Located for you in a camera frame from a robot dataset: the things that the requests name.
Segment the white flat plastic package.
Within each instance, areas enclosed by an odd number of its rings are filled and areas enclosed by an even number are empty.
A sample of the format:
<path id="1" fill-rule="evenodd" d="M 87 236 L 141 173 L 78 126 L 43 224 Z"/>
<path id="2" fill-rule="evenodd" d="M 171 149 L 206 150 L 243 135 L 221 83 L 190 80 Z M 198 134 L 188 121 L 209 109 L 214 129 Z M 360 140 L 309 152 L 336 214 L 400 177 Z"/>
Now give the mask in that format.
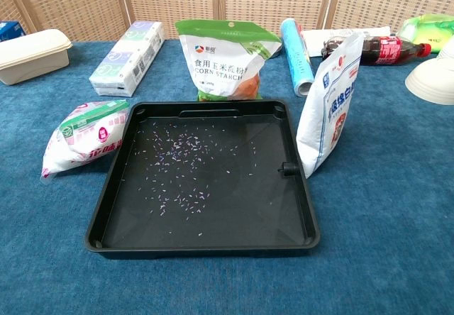
<path id="1" fill-rule="evenodd" d="M 333 37 L 346 38 L 354 33 L 362 33 L 365 37 L 389 36 L 391 28 L 383 26 L 378 28 L 342 28 L 308 30 L 300 32 L 305 40 L 309 57 L 320 57 L 324 43 Z"/>

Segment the blue tablecloth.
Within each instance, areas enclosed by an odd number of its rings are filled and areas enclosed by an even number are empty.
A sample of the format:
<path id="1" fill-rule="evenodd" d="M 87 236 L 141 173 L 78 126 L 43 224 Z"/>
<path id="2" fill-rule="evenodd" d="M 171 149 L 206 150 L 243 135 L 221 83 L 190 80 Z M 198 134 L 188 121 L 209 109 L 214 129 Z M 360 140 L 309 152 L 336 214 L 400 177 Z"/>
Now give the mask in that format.
<path id="1" fill-rule="evenodd" d="M 0 315 L 454 315 L 454 106 L 361 67 L 336 149 L 309 178 L 319 244 L 291 258 L 109 260 L 84 237 L 112 158 L 40 181 L 53 130 L 96 101 L 110 42 L 0 83 Z"/>

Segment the white bottle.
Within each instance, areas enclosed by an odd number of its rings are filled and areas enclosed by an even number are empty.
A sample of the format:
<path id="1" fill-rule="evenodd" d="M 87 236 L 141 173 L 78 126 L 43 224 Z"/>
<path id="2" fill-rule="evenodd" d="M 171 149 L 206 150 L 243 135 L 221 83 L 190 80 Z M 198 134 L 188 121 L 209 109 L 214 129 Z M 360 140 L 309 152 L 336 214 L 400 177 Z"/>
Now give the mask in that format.
<path id="1" fill-rule="evenodd" d="M 438 53 L 437 59 L 449 58 L 454 59 L 454 38 L 450 39 Z"/>

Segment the beige lidded lunch box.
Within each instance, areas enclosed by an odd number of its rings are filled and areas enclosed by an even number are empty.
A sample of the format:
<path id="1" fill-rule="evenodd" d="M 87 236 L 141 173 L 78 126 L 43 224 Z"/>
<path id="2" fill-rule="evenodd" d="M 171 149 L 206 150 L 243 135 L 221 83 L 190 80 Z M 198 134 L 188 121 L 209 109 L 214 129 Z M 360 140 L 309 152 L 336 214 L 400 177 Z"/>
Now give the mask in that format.
<path id="1" fill-rule="evenodd" d="M 47 29 L 0 43 L 0 82 L 17 84 L 68 66 L 70 39 Z"/>

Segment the cola bottle with red label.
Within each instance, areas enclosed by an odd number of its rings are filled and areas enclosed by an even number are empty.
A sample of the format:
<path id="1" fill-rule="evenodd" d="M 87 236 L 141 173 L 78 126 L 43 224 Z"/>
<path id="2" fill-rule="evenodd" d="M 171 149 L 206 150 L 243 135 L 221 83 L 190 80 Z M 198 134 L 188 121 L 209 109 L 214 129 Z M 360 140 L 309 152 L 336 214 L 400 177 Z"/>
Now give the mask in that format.
<path id="1" fill-rule="evenodd" d="M 400 65 L 431 54 L 429 43 L 413 43 L 399 36 L 364 37 L 361 65 Z"/>

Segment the white bowl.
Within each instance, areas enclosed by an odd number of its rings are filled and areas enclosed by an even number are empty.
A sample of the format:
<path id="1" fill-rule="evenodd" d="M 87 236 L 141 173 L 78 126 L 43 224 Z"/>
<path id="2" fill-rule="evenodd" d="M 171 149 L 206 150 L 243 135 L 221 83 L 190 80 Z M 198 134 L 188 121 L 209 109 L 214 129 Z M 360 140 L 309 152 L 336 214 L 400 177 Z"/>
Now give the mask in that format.
<path id="1" fill-rule="evenodd" d="M 454 105 L 454 58 L 433 58 L 422 62 L 405 79 L 405 85 L 420 99 Z"/>

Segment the black square plastic tray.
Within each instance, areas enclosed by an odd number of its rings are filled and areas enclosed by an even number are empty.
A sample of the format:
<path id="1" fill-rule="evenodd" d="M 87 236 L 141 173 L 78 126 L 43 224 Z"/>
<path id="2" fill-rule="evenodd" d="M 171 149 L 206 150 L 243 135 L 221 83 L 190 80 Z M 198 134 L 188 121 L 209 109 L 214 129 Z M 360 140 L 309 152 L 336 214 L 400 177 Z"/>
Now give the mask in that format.
<path id="1" fill-rule="evenodd" d="M 278 100 L 136 104 L 85 238 L 110 259 L 292 256 L 319 241 Z"/>

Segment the green white snack packet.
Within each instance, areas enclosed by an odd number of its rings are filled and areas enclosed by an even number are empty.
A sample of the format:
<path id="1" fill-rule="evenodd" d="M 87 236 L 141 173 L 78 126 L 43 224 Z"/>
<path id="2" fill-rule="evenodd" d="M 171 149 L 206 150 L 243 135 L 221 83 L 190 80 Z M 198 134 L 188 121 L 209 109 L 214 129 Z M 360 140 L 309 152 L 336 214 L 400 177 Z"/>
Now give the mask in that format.
<path id="1" fill-rule="evenodd" d="M 260 70 L 281 47 L 279 37 L 249 21 L 175 23 L 199 101 L 260 98 Z"/>

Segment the blue cookie box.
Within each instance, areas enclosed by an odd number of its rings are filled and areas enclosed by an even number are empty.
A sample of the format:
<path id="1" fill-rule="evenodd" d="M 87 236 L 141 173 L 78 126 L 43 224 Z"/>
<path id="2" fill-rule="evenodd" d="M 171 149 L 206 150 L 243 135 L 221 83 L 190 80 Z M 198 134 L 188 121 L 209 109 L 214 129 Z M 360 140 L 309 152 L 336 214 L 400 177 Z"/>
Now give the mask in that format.
<path id="1" fill-rule="evenodd" d="M 25 34 L 19 21 L 0 21 L 0 43 Z"/>

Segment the long pastel tissue pack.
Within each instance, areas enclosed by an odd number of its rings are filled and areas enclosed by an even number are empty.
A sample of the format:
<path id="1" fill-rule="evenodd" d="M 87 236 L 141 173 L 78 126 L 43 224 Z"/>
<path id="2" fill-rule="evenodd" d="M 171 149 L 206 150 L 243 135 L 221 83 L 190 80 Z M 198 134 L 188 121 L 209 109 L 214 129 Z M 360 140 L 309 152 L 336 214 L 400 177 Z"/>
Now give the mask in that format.
<path id="1" fill-rule="evenodd" d="M 100 96 L 133 96 L 164 41 L 163 23 L 133 22 L 89 77 L 94 91 Z"/>

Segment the green plastic bag pack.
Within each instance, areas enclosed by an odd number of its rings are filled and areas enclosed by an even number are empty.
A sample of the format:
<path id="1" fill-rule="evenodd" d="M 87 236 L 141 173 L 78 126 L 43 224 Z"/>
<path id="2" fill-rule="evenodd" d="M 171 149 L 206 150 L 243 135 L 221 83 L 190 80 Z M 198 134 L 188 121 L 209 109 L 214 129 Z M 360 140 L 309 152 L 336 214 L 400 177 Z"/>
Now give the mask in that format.
<path id="1" fill-rule="evenodd" d="M 428 43 L 431 52 L 439 53 L 454 36 L 454 15 L 430 13 L 409 18 L 397 36 L 414 44 Z"/>

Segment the blue cling film roll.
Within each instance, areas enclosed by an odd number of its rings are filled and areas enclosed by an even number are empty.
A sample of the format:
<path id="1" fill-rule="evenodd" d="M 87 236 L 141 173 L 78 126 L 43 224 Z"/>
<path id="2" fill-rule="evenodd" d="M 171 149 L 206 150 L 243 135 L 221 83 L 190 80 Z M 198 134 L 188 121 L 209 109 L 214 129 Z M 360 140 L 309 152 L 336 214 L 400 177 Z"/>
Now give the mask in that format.
<path id="1" fill-rule="evenodd" d="M 306 96 L 314 82 L 314 73 L 301 26 L 294 18 L 286 18 L 281 23 L 280 31 L 294 93 L 298 97 Z"/>

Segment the white blue sugar bag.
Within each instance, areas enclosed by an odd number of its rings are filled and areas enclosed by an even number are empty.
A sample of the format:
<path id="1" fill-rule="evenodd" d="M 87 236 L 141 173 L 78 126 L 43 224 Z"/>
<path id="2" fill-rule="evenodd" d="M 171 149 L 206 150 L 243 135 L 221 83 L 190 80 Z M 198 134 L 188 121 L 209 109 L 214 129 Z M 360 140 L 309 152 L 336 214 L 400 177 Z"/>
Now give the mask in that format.
<path id="1" fill-rule="evenodd" d="M 348 115 L 365 37 L 348 36 L 320 63 L 297 129 L 304 175 L 310 177 L 335 148 Z"/>

